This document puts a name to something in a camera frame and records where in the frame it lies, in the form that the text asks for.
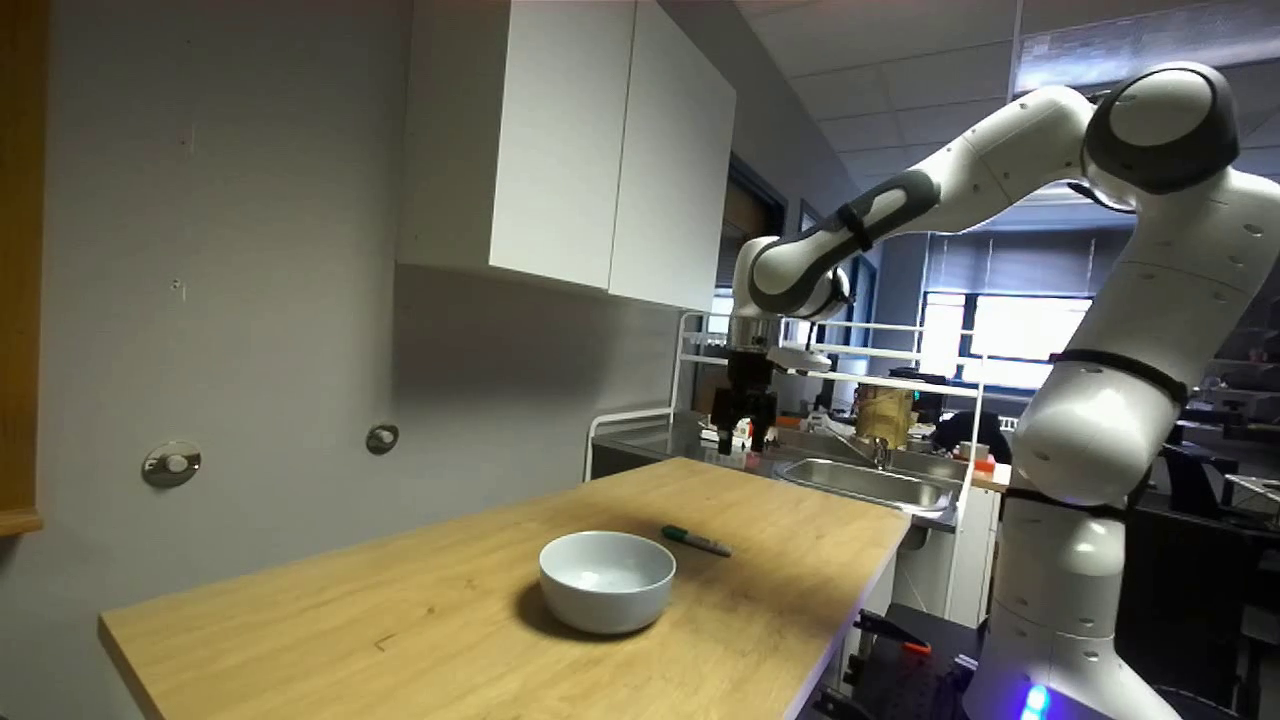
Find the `wooden countertop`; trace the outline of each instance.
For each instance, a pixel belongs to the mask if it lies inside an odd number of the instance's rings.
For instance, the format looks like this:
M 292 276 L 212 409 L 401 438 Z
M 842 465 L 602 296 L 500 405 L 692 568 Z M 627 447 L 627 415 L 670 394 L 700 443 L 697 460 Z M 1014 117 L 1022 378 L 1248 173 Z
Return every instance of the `wooden countertop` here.
M 560 629 L 536 551 L 685 524 L 670 607 L 635 638 Z M 148 718 L 787 718 L 909 517 L 697 460 L 355 544 L 98 617 Z

